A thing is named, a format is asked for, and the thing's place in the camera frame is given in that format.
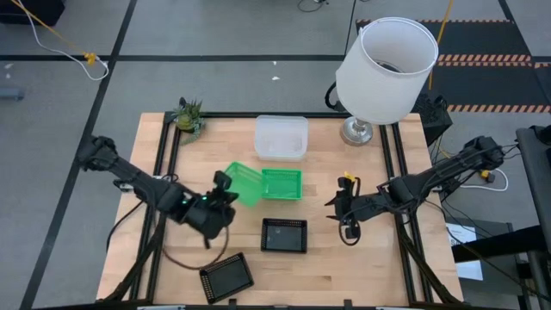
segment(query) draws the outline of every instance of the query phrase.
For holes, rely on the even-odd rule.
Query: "white cable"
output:
[[[489,188],[487,186],[480,186],[480,185],[462,185],[461,188],[462,189],[487,189],[487,190],[497,191],[497,192],[506,191],[509,188],[509,179],[505,175],[505,172],[501,171],[501,169],[499,169],[499,168],[494,169],[494,171],[497,171],[497,172],[501,173],[501,175],[505,179],[505,187],[504,188],[502,188],[502,189],[493,189],[493,188]]]
[[[21,2],[21,0],[17,0],[17,2],[23,7],[25,8],[25,6],[23,5],[23,3]],[[78,59],[75,59],[74,57],[72,57],[71,55],[69,55],[68,53],[65,53],[63,51],[60,51],[60,50],[56,50],[56,49],[52,49],[52,48],[49,48],[49,47],[46,47],[46,46],[43,46],[42,43],[40,43],[40,40],[38,40],[38,35],[36,34],[36,29],[34,28],[34,23],[33,23],[33,18],[27,13],[27,11],[24,11],[25,14],[27,15],[28,17],[28,21],[31,23],[31,28],[33,29],[33,33],[34,33],[34,38],[36,39],[36,43],[38,43],[38,45],[42,48],[44,48],[45,50],[47,51],[50,51],[50,52],[54,52],[54,53],[60,53],[62,55],[65,55],[66,57],[74,60],[76,63],[78,63],[81,67],[83,67],[83,70],[84,72],[86,73],[86,75],[88,76],[89,79],[91,79],[92,81],[100,81],[100,80],[103,80],[108,74],[109,74],[109,68],[107,67],[107,64],[104,63],[100,58],[99,56],[96,56],[96,60],[100,62],[100,64],[102,64],[104,67],[105,67],[105,74],[102,76],[102,77],[92,77],[90,75],[90,73],[88,72],[88,70],[86,70],[86,67],[83,65],[83,63],[81,61],[79,61]]]

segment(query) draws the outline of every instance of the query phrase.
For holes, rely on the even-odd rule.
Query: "small plant pot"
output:
[[[185,132],[185,133],[195,133],[194,129],[180,129],[180,130]]]
[[[174,123],[176,124],[176,127],[178,127],[178,129],[180,129],[181,131],[183,131],[183,132],[185,132],[185,133],[195,133],[195,128],[181,129],[181,128],[178,126],[178,118],[175,118],[175,119],[174,119]]]

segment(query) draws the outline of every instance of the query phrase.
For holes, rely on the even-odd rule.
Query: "white paper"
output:
[[[476,233],[474,233],[474,227],[460,226],[460,225],[448,224],[448,223],[446,223],[446,226],[448,227],[449,232],[463,243],[476,240]],[[448,238],[449,238],[450,244],[452,245],[458,244],[458,242],[455,239],[451,238],[451,236],[448,235]],[[480,261],[456,263],[455,267],[457,268],[457,275],[459,277],[479,280],[479,281],[483,280],[482,266],[480,265]]]

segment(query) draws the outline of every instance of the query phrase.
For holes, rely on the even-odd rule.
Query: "green plastic basket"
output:
[[[247,207],[254,207],[262,196],[262,174],[240,162],[231,163],[226,174],[232,179],[228,191],[238,193],[238,201]]]
[[[300,200],[302,171],[296,169],[262,169],[264,199]]]

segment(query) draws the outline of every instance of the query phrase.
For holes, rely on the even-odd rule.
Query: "clear plastic container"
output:
[[[308,120],[301,116],[260,115],[255,150],[262,160],[300,161],[308,146]]]

